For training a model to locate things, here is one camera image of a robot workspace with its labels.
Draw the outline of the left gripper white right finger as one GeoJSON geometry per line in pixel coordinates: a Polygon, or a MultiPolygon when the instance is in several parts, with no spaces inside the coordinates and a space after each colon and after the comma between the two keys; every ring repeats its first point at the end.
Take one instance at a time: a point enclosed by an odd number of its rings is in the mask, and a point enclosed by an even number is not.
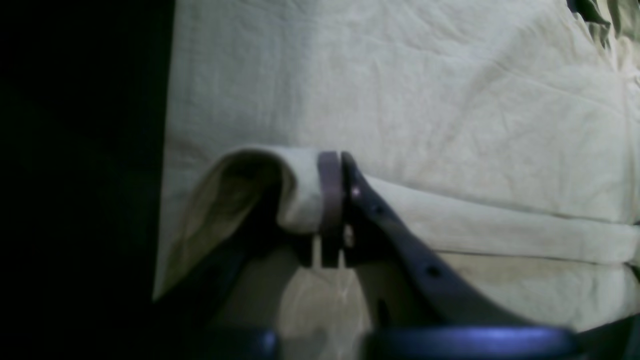
{"type": "Polygon", "coordinates": [[[530,325],[478,292],[416,237],[350,153],[341,160],[343,221],[353,239],[345,260],[356,271],[376,327],[530,325]]]}

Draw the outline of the left gripper black padded left finger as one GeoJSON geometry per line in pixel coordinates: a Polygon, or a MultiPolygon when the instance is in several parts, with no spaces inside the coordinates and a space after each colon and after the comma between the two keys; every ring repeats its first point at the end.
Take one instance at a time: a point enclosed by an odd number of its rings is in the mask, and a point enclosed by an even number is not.
{"type": "Polygon", "coordinates": [[[279,307],[279,332],[286,360],[349,360],[351,357],[351,272],[342,264],[325,268],[323,255],[341,240],[340,161],[335,152],[317,158],[320,225],[311,240],[311,267],[298,268],[279,307]]]}

